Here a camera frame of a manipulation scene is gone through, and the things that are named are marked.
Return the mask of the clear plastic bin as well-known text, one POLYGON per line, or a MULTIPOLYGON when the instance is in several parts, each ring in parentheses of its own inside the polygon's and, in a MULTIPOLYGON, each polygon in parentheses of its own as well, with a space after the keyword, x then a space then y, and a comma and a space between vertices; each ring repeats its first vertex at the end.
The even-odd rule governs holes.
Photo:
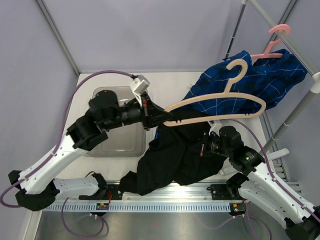
MULTIPOLYGON (((117 95, 119 106, 123 107, 134 95, 128 86, 105 86, 94 90, 95 97, 101 91, 113 91, 117 95)), ((108 139, 86 153, 86 157, 139 157, 146 149, 146 130, 138 122, 107 132, 108 139)))

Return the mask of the black shirt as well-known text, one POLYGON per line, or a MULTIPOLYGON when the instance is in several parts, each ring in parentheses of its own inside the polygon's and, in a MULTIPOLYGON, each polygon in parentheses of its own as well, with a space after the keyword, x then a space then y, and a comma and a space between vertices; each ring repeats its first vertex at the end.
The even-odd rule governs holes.
POLYGON ((160 124, 136 172, 121 178, 119 190, 144 196, 171 182, 185 186, 218 174, 225 157, 209 151, 201 154, 203 136, 209 130, 207 122, 175 127, 160 124))

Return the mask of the metal clothes rack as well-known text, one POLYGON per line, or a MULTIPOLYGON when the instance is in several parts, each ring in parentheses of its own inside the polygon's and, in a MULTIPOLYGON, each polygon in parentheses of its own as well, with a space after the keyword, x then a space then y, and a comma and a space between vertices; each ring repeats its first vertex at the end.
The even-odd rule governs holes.
POLYGON ((224 43, 219 46, 221 62, 209 64, 187 91, 186 98, 222 92, 228 79, 236 77, 241 70, 238 66, 228 70, 227 64, 235 59, 246 61, 246 75, 230 90, 265 100, 267 119, 259 117, 258 121, 273 132, 284 128, 280 136, 272 137, 274 146, 289 150, 283 159, 286 178, 305 184, 320 165, 317 149, 320 96, 312 94, 309 102, 304 101, 320 65, 315 61, 316 55, 301 40, 291 48, 280 40, 273 51, 280 53, 281 58, 255 59, 254 55, 262 54, 271 41, 272 26, 251 1, 241 0, 239 6, 231 9, 230 18, 226 20, 228 30, 224 43))

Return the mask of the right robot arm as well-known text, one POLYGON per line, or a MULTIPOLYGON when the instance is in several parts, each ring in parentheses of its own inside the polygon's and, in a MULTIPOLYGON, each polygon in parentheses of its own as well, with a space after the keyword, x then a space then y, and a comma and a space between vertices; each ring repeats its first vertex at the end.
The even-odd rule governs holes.
POLYGON ((276 175, 267 154, 246 146, 233 126, 223 126, 218 134, 203 134, 200 154, 207 153, 228 158, 237 171, 226 181, 229 197, 255 204, 276 220, 291 240, 320 238, 319 206, 300 196, 276 175))

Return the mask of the beige wooden hanger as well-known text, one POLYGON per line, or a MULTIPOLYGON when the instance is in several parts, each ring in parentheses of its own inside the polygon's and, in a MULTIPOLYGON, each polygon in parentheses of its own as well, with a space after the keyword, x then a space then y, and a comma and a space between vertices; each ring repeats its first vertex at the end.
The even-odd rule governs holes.
POLYGON ((252 94, 244 93, 244 92, 234 92, 231 91, 231 88, 234 84, 238 83, 242 80, 247 71, 248 71, 248 64, 244 59, 234 59, 226 65, 226 69, 230 71, 235 67, 240 67, 239 73, 227 79, 225 87, 223 91, 216 92, 216 93, 207 93, 207 94, 194 94, 191 93, 190 96, 185 96, 180 102, 174 103, 168 106, 165 111, 168 113, 173 113, 176 109, 191 105, 191 104, 201 104, 202 102, 220 100, 222 103, 228 102, 230 100, 246 100, 255 102, 260 106, 260 108, 254 113, 236 113, 232 111, 230 114, 214 114, 208 115, 203 117, 194 117, 194 118, 187 118, 187 119, 179 119, 179 120, 167 120, 163 124, 167 127, 177 127, 182 125, 191 125, 197 124, 202 122, 211 122, 211 121, 220 121, 220 120, 237 120, 237 119, 250 119, 254 117, 260 116, 267 107, 267 103, 252 94))

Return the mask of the pink plastic hanger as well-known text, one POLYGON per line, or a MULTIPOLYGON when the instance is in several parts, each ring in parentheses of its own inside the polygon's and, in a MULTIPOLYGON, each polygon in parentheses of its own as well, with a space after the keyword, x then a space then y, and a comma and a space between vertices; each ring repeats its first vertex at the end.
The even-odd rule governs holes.
MULTIPOLYGON (((274 34, 274 33, 277 33, 277 32, 284 32, 286 35, 289 35, 290 32, 291 32, 291 28, 289 25, 287 24, 278 24, 274 27, 272 27, 268 33, 271 35, 271 34, 274 34)), ((282 58, 283 57, 283 54, 282 53, 274 53, 272 52, 272 49, 273 47, 279 45, 280 43, 282 43, 282 40, 281 39, 277 39, 277 40, 271 40, 263 53, 261 54, 253 54, 251 55, 251 59, 252 60, 257 60, 257 59, 279 59, 279 58, 282 58)))

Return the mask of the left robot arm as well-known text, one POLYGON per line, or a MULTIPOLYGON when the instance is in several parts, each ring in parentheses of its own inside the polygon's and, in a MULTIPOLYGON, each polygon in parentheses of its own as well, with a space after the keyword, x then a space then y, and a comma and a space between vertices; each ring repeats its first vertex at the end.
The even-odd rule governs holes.
POLYGON ((57 175, 107 140, 110 130, 136 123, 142 123, 148 130, 173 120, 173 114, 153 103, 146 92, 142 93, 141 100, 132 99, 121 106, 114 91, 98 92, 88 102, 86 113, 66 130, 51 152, 30 168, 9 173, 10 183, 18 189, 15 194, 18 207, 36 212, 66 198, 103 199, 108 184, 100 173, 71 179, 59 179, 57 175))

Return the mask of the blue plaid shirt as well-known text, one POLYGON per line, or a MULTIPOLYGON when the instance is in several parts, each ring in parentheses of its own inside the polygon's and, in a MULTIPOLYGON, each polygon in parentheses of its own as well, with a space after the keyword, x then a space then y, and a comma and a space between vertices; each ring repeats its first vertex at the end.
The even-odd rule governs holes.
MULTIPOLYGON (((206 69, 190 88, 185 97, 191 93, 212 94, 222 92, 228 78, 235 77, 240 67, 227 70, 226 66, 235 59, 243 59, 248 64, 245 77, 231 87, 232 92, 242 92, 257 96, 266 102, 266 109, 276 107, 286 94, 297 84, 301 83, 308 71, 300 61, 286 49, 277 53, 281 58, 263 58, 252 60, 251 55, 243 50, 225 61, 214 64, 206 69)), ((173 120, 206 117, 215 114, 230 114, 232 111, 240 114, 254 113, 260 106, 249 100, 210 100, 193 103, 173 111, 173 120)))

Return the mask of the aluminium mounting rail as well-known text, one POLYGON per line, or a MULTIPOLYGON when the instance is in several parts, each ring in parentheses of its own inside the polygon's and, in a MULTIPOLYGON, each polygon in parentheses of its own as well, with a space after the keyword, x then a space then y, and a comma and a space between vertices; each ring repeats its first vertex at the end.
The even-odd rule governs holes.
POLYGON ((188 186, 171 183, 146 195, 139 195, 120 189, 116 182, 97 181, 95 177, 55 179, 43 190, 26 194, 40 209, 50 206, 55 201, 66 198, 77 201, 102 201, 112 197, 118 202, 183 202, 183 201, 239 201, 241 198, 231 194, 229 183, 198 182, 188 186))

